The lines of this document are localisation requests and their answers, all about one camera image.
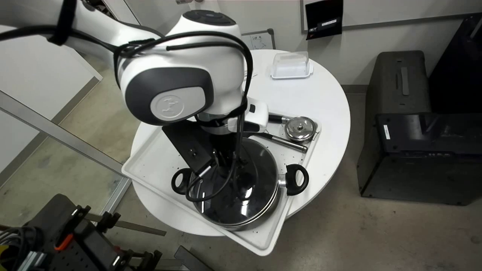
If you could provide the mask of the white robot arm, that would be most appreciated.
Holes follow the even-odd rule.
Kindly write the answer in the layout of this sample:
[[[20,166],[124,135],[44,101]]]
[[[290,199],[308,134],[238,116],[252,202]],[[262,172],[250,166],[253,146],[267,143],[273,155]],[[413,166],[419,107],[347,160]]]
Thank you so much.
[[[237,23],[213,10],[189,10],[160,35],[95,9],[86,0],[0,0],[6,39],[41,35],[55,45],[91,51],[113,63],[118,87],[134,117],[172,125],[198,117],[225,126],[244,114],[253,57]]]

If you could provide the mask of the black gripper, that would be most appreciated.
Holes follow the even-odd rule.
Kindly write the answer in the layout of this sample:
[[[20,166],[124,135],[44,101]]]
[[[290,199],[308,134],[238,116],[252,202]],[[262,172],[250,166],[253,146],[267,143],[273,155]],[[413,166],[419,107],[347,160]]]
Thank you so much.
[[[189,120],[166,125],[163,132],[195,173],[202,173],[208,166],[229,167],[234,163],[234,134],[210,134]]]

